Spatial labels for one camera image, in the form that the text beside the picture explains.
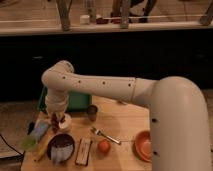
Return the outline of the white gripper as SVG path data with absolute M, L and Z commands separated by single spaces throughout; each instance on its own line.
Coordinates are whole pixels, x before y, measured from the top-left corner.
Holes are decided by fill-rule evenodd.
M 55 114 L 57 117 L 63 117 L 68 106 L 68 98 L 46 96 L 45 105 L 49 116 Z

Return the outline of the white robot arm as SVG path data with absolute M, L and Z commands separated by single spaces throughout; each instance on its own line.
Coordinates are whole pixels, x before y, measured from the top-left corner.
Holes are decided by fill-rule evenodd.
M 152 171 L 213 171 L 207 104 L 191 80 L 78 75 L 66 60 L 44 71 L 41 80 L 50 113 L 65 113 L 70 91 L 148 108 Z

